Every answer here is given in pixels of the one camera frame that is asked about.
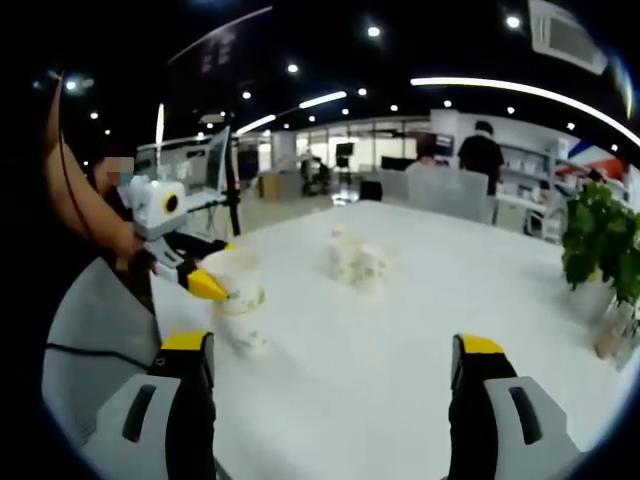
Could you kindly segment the person's left hand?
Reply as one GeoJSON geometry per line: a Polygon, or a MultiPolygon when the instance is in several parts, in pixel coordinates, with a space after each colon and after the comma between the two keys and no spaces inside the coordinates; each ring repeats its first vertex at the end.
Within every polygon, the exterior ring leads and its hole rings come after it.
{"type": "Polygon", "coordinates": [[[156,257],[146,249],[144,242],[135,240],[130,247],[117,254],[115,271],[119,274],[146,271],[156,275],[156,257]]]}

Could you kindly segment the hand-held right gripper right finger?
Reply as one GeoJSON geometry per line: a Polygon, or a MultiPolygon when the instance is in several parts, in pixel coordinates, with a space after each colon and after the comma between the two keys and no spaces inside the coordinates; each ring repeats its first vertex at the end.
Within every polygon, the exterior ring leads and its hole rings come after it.
{"type": "Polygon", "coordinates": [[[580,461],[567,415],[491,339],[452,342],[450,479],[566,479],[580,461]]]}

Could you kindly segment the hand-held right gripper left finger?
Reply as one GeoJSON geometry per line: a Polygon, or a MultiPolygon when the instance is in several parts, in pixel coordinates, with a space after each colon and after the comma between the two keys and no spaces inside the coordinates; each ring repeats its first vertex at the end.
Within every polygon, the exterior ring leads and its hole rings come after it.
{"type": "Polygon", "coordinates": [[[102,479],[214,479],[214,334],[167,338],[98,410],[82,449],[102,479]]]}

